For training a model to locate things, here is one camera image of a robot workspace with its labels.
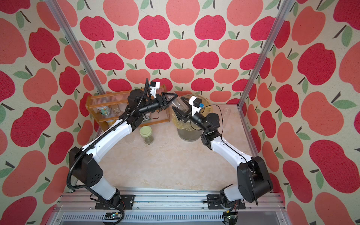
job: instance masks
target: pink apple print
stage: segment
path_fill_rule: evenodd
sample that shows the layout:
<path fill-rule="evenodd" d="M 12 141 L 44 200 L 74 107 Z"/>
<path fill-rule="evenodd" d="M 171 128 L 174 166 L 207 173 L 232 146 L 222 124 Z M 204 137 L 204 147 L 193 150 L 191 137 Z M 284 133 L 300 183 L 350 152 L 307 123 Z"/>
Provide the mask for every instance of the pink apple print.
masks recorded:
<path fill-rule="evenodd" d="M 100 16 L 84 17 L 80 21 L 80 30 L 91 41 L 111 41 L 114 39 L 114 30 L 110 23 Z"/>
<path fill-rule="evenodd" d="M 226 23 L 222 16 L 216 15 L 214 17 L 206 15 L 195 25 L 195 35 L 201 40 L 213 39 L 219 40 L 226 31 Z"/>
<path fill-rule="evenodd" d="M 170 34 L 170 27 L 164 17 L 147 15 L 139 22 L 139 33 L 146 40 L 165 40 Z"/>
<path fill-rule="evenodd" d="M 100 53 L 97 57 L 96 57 L 96 63 L 100 66 L 101 69 L 104 70 L 112 70 L 112 69 L 116 69 L 116 70 L 122 70 L 124 69 L 124 62 L 122 61 L 122 59 L 120 58 L 120 56 L 118 56 L 115 53 Z"/>

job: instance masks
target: glass jar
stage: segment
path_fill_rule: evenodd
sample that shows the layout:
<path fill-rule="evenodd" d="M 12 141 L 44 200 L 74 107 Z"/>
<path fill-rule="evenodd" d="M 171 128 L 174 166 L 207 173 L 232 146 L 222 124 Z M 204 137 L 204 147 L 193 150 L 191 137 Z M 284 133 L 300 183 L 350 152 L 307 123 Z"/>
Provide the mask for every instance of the glass jar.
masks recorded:
<path fill-rule="evenodd" d="M 145 144 L 151 144 L 154 141 L 154 137 L 152 135 L 151 127 L 149 126 L 143 126 L 140 129 L 140 135 L 143 137 Z"/>

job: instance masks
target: wooden shelf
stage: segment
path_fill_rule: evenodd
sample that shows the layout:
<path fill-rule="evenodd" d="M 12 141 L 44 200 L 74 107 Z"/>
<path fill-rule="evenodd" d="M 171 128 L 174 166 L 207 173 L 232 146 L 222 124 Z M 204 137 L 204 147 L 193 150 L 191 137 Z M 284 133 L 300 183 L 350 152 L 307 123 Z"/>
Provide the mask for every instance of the wooden shelf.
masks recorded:
<path fill-rule="evenodd" d="M 106 121 L 117 120 L 124 112 L 120 111 L 118 104 L 126 103 L 128 104 L 127 98 L 130 95 L 131 91 L 120 91 L 110 94 L 89 96 L 86 100 L 86 108 L 90 114 L 94 117 L 95 121 L 99 124 L 103 131 L 109 129 L 109 125 Z M 164 85 L 160 86 L 160 89 L 156 91 L 157 94 L 161 92 L 166 92 L 166 87 Z M 110 113 L 106 116 L 101 115 L 97 107 L 108 106 Z M 159 112 L 158 119 L 152 119 L 144 121 L 140 126 L 152 125 L 157 123 L 169 122 L 170 121 L 170 112 L 169 109 Z"/>

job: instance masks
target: wire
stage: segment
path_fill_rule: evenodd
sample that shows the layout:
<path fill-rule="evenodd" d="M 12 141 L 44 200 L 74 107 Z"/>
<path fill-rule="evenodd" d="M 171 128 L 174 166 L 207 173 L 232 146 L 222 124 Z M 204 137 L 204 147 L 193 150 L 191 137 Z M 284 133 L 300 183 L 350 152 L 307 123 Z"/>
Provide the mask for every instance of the wire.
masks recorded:
<path fill-rule="evenodd" d="M 194 129 L 194 130 L 198 130 L 198 129 L 193 128 L 193 126 L 191 125 L 191 121 L 190 121 L 190 126 L 191 126 L 191 128 L 192 128 L 192 129 Z"/>
<path fill-rule="evenodd" d="M 113 204 L 111 204 L 109 201 L 107 201 L 106 199 L 104 199 L 101 195 L 99 195 L 96 191 L 92 190 L 90 187 L 86 186 L 86 185 L 76 185 L 76 186 L 73 186 L 71 184 L 71 176 L 74 172 L 74 169 L 76 167 L 76 165 L 82 160 L 82 158 L 86 155 L 86 152 L 89 151 L 90 149 L 93 149 L 94 146 L 101 140 L 103 139 L 106 135 L 108 135 L 111 131 L 114 131 L 118 126 L 120 126 L 121 124 L 123 124 L 127 119 L 129 119 L 130 116 L 132 116 L 135 111 L 137 111 L 137 109 L 139 108 L 140 104 L 142 103 L 144 97 L 146 96 L 146 94 L 148 93 L 148 89 L 149 89 L 149 80 L 146 78 L 146 82 L 145 82 L 145 87 L 144 87 L 144 91 L 143 91 L 143 95 L 141 96 L 141 99 L 138 103 L 138 105 L 135 107 L 135 109 L 125 118 L 123 119 L 122 121 L 120 121 L 118 124 L 114 125 L 112 128 L 108 129 L 107 131 L 105 131 L 101 136 L 99 136 L 97 139 L 95 139 L 86 149 L 84 149 L 79 155 L 78 157 L 76 157 L 76 159 L 74 160 L 73 164 L 71 165 L 70 169 L 69 169 L 69 172 L 68 172 L 68 175 L 67 175 L 67 178 L 66 178 L 66 185 L 69 189 L 72 189 L 72 190 L 76 190 L 76 189 L 79 189 L 79 188 L 86 188 L 88 191 L 90 191 L 92 194 L 94 194 L 96 197 L 98 197 L 98 200 L 102 200 L 106 205 L 108 205 L 110 208 L 114 208 L 118 211 L 120 211 L 122 213 L 122 217 L 112 223 L 112 224 L 117 224 L 119 223 L 123 218 L 124 218 L 124 210 L 120 209 L 119 207 L 117 206 L 114 206 Z"/>

